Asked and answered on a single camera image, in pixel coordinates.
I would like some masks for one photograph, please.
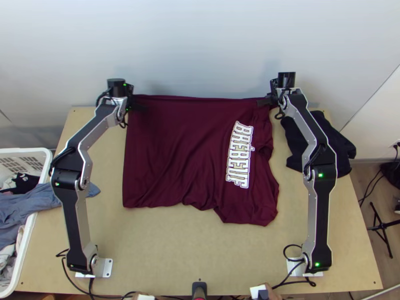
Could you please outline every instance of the wooden table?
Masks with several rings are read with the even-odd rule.
[[[101,257],[113,258],[110,278],[97,278],[93,291],[123,295],[190,295],[192,282],[205,281],[209,295],[248,295],[249,287],[279,283],[287,275],[282,254],[307,235],[307,190],[302,174],[285,166],[290,156],[284,129],[273,118],[270,166],[280,184],[278,215],[266,227],[224,224],[213,210],[182,204],[128,209],[122,205],[126,130],[109,129],[90,149],[91,181],[101,193],[87,199],[91,239]],[[93,107],[73,108],[57,152],[94,115]],[[333,263],[316,287],[293,284],[281,294],[381,289],[382,282],[349,176],[337,180],[331,195],[329,245]],[[79,293],[66,279],[55,254],[68,248],[61,208],[40,212],[30,238],[17,291]],[[74,279],[87,291],[88,279]]]

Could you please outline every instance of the tripod stand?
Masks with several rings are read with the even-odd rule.
[[[396,221],[393,221],[393,222],[384,223],[384,222],[382,222],[381,218],[379,217],[379,214],[378,214],[377,210],[375,209],[374,204],[372,202],[370,202],[369,205],[371,205],[371,207],[373,209],[374,216],[373,216],[373,226],[372,227],[368,227],[367,230],[375,231],[378,234],[378,236],[386,244],[387,250],[389,251],[389,256],[392,259],[393,258],[393,254],[392,254],[391,246],[389,244],[388,236],[386,235],[386,229],[388,227],[400,224],[400,219],[398,219]]]

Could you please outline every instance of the robotic arm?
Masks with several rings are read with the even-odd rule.
[[[302,245],[303,273],[329,270],[332,251],[328,245],[329,205],[338,172],[336,153],[324,131],[308,110],[308,101],[295,88],[295,72],[279,73],[270,81],[267,99],[277,104],[280,114],[293,118],[308,143],[302,154],[303,182],[308,189],[308,234]]]
[[[304,273],[327,271],[332,265],[328,246],[329,203],[337,178],[336,153],[308,110],[308,102],[294,87],[295,73],[279,73],[270,81],[265,102],[280,107],[280,114],[293,118],[308,147],[302,155],[303,181],[308,189],[308,235],[302,245]],[[92,172],[88,149],[109,128],[125,124],[127,110],[134,106],[134,86],[124,79],[109,79],[108,89],[97,99],[95,116],[73,137],[51,166],[51,186],[62,203],[69,251],[66,263],[81,277],[110,277],[113,260],[98,256],[90,239],[86,206]]]
[[[100,258],[91,242],[86,195],[92,172],[89,148],[110,127],[125,124],[132,106],[134,86],[124,79],[108,79],[108,89],[97,99],[95,116],[71,137],[51,164],[51,186],[62,203],[69,251],[66,263],[71,271],[92,277],[110,277],[113,260]]]

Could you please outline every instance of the white wall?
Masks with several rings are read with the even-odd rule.
[[[399,12],[399,0],[7,1],[0,109],[18,128],[50,128],[55,147],[69,108],[93,105],[107,78],[136,93],[246,98],[296,71],[341,129],[399,63]]]
[[[395,157],[391,145],[400,141],[400,66],[341,133],[357,147],[357,159]]]

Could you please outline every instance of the power outlet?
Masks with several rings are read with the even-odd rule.
[[[388,148],[392,148],[394,145],[397,145],[397,143],[400,143],[400,139],[398,139],[398,140],[394,141],[393,143],[391,143]]]

